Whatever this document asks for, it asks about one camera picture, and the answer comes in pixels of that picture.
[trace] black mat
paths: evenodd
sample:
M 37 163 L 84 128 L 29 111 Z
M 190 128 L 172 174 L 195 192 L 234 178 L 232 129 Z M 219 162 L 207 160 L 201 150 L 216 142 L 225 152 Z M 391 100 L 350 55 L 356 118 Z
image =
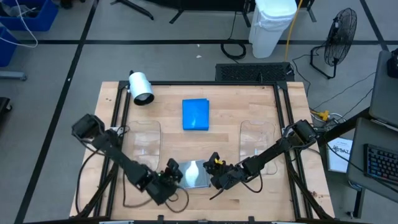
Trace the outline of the black mat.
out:
M 231 63 L 216 65 L 216 81 L 294 82 L 290 63 Z

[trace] clear plastic container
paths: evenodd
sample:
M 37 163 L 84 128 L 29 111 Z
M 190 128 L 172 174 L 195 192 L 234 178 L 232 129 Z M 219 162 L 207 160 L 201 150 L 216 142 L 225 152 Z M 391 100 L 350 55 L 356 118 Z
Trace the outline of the clear plastic container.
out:
M 239 160 L 256 156 L 267 150 L 273 144 L 275 126 L 266 121 L 243 121 L 239 143 Z M 277 172 L 275 162 L 267 163 L 261 174 L 274 174 Z
M 123 153 L 128 158 L 157 170 L 162 132 L 158 121 L 131 121 L 124 135 Z

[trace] white trash bin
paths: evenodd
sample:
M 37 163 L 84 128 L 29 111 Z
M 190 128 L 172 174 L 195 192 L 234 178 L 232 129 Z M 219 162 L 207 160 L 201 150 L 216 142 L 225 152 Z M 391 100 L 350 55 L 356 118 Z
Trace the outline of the white trash bin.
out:
M 256 58 L 269 57 L 296 13 L 295 0 L 256 0 L 249 42 Z

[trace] black keyboard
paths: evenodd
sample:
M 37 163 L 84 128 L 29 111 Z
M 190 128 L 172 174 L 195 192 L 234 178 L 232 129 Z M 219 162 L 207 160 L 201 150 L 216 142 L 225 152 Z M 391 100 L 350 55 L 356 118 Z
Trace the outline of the black keyboard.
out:
M 364 145 L 366 176 L 398 185 L 398 152 L 371 144 Z

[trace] yellow connector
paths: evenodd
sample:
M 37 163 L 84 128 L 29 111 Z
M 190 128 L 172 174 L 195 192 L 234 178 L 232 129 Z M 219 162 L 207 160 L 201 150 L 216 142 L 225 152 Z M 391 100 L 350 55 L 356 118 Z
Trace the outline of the yellow connector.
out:
M 329 111 L 317 112 L 317 115 L 322 119 L 322 121 L 327 121 L 329 118 Z

